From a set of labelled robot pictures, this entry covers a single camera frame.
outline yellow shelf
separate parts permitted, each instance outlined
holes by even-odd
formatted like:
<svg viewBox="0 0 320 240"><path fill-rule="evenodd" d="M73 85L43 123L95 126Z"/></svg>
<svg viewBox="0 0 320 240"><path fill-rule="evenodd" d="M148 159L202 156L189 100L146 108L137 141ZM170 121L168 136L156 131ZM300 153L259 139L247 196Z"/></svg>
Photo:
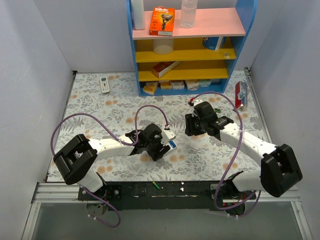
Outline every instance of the yellow shelf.
<svg viewBox="0 0 320 240"><path fill-rule="evenodd" d="M236 59L235 50L228 37L223 48L215 51L205 48L202 38L176 38L173 52L158 55L153 52L152 40L136 41L136 62L165 62L165 61L196 61L196 60L227 60Z"/></svg>
<svg viewBox="0 0 320 240"><path fill-rule="evenodd" d="M152 74L157 62L139 63L139 81L227 79L228 72L223 60L184 61L161 78Z"/></svg>

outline white bottle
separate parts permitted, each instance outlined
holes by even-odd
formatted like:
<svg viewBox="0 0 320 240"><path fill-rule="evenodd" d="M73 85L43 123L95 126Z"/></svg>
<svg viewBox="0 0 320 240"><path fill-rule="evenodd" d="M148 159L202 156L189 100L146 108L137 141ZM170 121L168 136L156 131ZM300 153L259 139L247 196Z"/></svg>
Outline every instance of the white bottle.
<svg viewBox="0 0 320 240"><path fill-rule="evenodd" d="M155 54L165 55L170 54L174 50L175 39L174 38L159 38L152 40L152 48Z"/></svg>
<svg viewBox="0 0 320 240"><path fill-rule="evenodd" d="M198 0L182 0L180 25L183 28L192 28L196 23Z"/></svg>
<svg viewBox="0 0 320 240"><path fill-rule="evenodd" d="M135 30L145 29L144 0L131 0L133 26Z"/></svg>

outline glass panel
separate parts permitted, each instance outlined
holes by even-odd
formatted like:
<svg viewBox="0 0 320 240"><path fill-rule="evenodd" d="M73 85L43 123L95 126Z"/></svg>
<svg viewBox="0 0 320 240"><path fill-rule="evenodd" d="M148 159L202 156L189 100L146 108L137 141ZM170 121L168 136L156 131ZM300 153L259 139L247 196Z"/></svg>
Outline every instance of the glass panel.
<svg viewBox="0 0 320 240"><path fill-rule="evenodd" d="M260 202L239 220L205 209L124 210L120 214L120 226L109 228L88 217L85 203L43 203L32 239L302 239L290 202ZM117 221L114 212L106 212L102 218Z"/></svg>

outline orange box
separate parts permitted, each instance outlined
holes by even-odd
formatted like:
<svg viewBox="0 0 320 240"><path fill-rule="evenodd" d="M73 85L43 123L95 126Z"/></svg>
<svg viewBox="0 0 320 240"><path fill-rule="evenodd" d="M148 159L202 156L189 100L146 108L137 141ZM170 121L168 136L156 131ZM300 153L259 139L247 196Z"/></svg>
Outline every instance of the orange box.
<svg viewBox="0 0 320 240"><path fill-rule="evenodd" d="M170 81L169 82L160 83L160 88L161 89L172 89Z"/></svg>
<svg viewBox="0 0 320 240"><path fill-rule="evenodd" d="M174 23L174 8L155 7L153 8L149 35L172 36Z"/></svg>
<svg viewBox="0 0 320 240"><path fill-rule="evenodd" d="M146 94L154 95L156 90L157 90L157 85L145 85L142 91Z"/></svg>

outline gillette razor box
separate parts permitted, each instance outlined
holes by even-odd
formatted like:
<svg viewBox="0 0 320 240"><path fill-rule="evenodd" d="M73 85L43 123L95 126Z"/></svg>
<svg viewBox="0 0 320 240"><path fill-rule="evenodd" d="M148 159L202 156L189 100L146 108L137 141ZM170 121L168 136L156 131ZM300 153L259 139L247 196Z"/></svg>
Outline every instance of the gillette razor box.
<svg viewBox="0 0 320 240"><path fill-rule="evenodd" d="M151 17L149 35L172 36L174 23L174 8L155 7Z"/></svg>
<svg viewBox="0 0 320 240"><path fill-rule="evenodd" d="M239 81L235 85L235 108L240 111L248 107L248 85L244 81Z"/></svg>

